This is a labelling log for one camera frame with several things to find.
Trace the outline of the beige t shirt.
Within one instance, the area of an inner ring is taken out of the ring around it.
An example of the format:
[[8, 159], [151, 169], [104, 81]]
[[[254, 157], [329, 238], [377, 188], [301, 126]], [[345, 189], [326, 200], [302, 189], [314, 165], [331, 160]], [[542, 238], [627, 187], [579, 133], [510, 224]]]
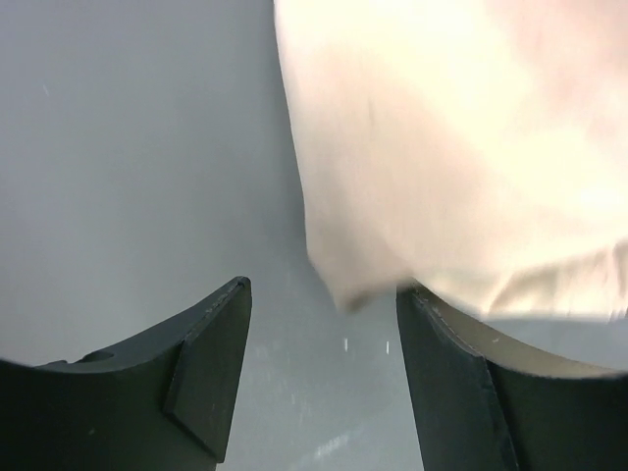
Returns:
[[310, 260], [336, 305], [627, 314], [623, 1], [278, 1]]

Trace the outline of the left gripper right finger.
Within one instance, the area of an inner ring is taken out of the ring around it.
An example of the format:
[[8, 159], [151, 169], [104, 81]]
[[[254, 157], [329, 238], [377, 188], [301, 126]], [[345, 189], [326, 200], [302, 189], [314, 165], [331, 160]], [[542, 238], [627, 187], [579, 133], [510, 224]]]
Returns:
[[627, 375], [505, 335], [424, 288], [396, 295], [423, 466], [438, 471], [627, 466]]

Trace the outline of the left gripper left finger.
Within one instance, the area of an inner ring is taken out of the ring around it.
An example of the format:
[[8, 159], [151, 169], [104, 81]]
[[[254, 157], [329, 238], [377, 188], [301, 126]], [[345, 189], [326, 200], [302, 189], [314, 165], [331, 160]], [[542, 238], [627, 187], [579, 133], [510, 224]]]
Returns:
[[237, 277], [70, 363], [1, 364], [5, 470], [213, 470], [225, 460], [252, 310]]

